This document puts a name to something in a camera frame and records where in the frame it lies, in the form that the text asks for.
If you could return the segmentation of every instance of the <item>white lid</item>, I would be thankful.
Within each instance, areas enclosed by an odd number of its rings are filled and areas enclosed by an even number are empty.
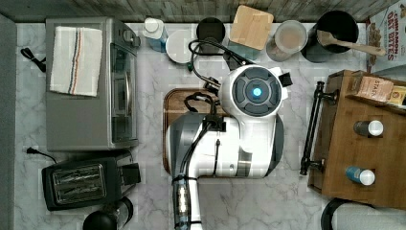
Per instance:
[[[375,174],[370,170],[364,170],[359,174],[359,179],[363,185],[372,185],[375,181]]]
[[[368,125],[368,132],[372,136],[379,136],[383,132],[383,124],[379,121],[371,121]]]
[[[143,35],[145,37],[158,39],[164,31],[164,22],[155,18],[147,18],[144,22]]]
[[[172,33],[167,40],[167,54],[173,61],[181,64],[188,63],[191,60],[191,51],[189,43],[194,40],[192,31],[176,31]]]

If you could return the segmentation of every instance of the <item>wooden spoon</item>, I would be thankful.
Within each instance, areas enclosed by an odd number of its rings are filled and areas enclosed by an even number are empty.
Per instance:
[[[334,36],[332,36],[332,34],[330,32],[324,32],[324,31],[317,30],[317,36],[319,37],[319,41],[323,46],[335,44],[335,45],[339,45],[339,46],[348,47],[353,50],[362,51],[362,52],[368,53],[370,55],[376,55],[376,56],[386,55],[386,51],[383,48],[337,40]]]

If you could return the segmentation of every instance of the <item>white bowl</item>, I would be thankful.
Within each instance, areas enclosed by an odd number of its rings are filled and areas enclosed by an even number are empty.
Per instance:
[[[167,54],[175,62],[186,64],[191,60],[191,51],[189,43],[194,40],[192,31],[176,31],[172,33],[167,40]]]

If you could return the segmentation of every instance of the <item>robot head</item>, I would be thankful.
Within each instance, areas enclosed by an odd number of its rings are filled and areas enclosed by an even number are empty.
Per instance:
[[[258,65],[236,69],[221,84],[221,106],[236,117],[262,118],[276,115],[285,90],[276,75]]]

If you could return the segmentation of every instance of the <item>striped towel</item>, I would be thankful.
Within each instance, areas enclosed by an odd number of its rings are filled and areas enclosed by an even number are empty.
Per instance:
[[[101,60],[101,30],[56,27],[51,91],[96,97]]]

